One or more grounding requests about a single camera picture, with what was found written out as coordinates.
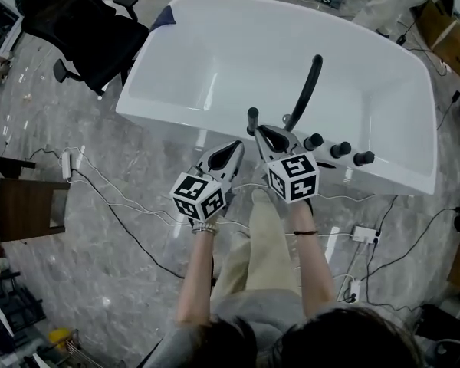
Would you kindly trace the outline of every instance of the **power strip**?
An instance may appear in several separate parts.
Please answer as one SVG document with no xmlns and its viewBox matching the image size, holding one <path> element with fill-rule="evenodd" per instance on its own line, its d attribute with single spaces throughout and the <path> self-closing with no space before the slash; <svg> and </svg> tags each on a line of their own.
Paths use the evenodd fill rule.
<svg viewBox="0 0 460 368">
<path fill-rule="evenodd" d="M 360 291 L 361 291 L 361 280 L 355 279 L 354 281 L 351 281 L 350 296 L 354 297 L 351 303 L 357 303 L 360 300 Z"/>
<path fill-rule="evenodd" d="M 70 164 L 70 153 L 68 151 L 61 154 L 61 168 L 63 169 L 63 178 L 71 178 L 71 164 Z"/>
<path fill-rule="evenodd" d="M 353 240 L 355 242 L 366 242 L 368 244 L 374 244 L 374 240 L 376 238 L 376 242 L 378 244 L 378 242 L 380 241 L 381 234 L 377 236 L 377 232 L 378 231 L 376 229 L 355 226 L 353 230 Z"/>
</svg>

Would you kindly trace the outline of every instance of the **yellow object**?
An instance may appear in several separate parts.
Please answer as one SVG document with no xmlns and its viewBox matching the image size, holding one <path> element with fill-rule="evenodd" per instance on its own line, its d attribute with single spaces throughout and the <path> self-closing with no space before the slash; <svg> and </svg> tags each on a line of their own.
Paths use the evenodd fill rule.
<svg viewBox="0 0 460 368">
<path fill-rule="evenodd" d="M 56 346 L 57 348 L 65 349 L 66 346 L 65 346 L 64 341 L 68 338 L 70 333 L 71 333 L 70 330 L 68 330 L 66 327 L 60 327 L 60 328 L 57 328 L 57 329 L 51 331 L 48 334 L 48 339 L 52 344 L 55 344 L 55 343 L 59 342 L 59 344 Z"/>
</svg>

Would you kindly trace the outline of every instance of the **cardboard box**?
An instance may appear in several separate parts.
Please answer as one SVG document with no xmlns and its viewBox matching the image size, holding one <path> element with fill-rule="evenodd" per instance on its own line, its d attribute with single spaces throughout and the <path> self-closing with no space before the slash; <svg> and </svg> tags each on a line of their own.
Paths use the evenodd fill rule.
<svg viewBox="0 0 460 368">
<path fill-rule="evenodd" d="M 449 16 L 440 1 L 430 1 L 416 24 L 428 47 L 460 75 L 460 21 Z"/>
</svg>

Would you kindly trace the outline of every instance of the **chair armrest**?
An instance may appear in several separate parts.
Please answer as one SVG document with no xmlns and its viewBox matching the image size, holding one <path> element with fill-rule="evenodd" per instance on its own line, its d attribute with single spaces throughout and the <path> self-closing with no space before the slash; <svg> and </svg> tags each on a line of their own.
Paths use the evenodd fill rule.
<svg viewBox="0 0 460 368">
<path fill-rule="evenodd" d="M 130 14 L 130 17 L 134 21 L 138 21 L 138 17 L 135 14 L 135 11 L 133 9 L 133 6 L 138 2 L 138 0 L 113 0 L 115 4 L 123 6 L 127 11 L 128 14 Z"/>
<path fill-rule="evenodd" d="M 60 83 L 63 83 L 63 81 L 67 77 L 69 77 L 70 79 L 74 79 L 77 82 L 81 82 L 83 80 L 80 75 L 77 75 L 74 72 L 67 70 L 67 68 L 63 64 L 63 61 L 60 58 L 57 59 L 56 63 L 54 63 L 53 74 L 56 80 Z"/>
</svg>

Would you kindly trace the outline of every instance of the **bracelet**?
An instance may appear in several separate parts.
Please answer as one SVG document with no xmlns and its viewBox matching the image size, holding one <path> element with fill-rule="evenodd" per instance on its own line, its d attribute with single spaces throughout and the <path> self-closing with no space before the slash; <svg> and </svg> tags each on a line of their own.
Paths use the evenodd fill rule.
<svg viewBox="0 0 460 368">
<path fill-rule="evenodd" d="M 319 232 L 316 231 L 316 230 L 312 230 L 312 231 L 309 231 L 309 232 L 299 232 L 299 231 L 295 230 L 295 231 L 293 232 L 293 234 L 294 234 L 295 236 L 298 236 L 298 235 L 312 236 L 312 235 L 318 235 L 318 233 L 319 233 Z"/>
<path fill-rule="evenodd" d="M 194 225 L 192 226 L 192 233 L 195 235 L 197 232 L 209 232 L 212 235 L 216 235 L 219 230 L 218 226 L 210 224 L 208 222 L 197 222 L 194 221 Z"/>
</svg>

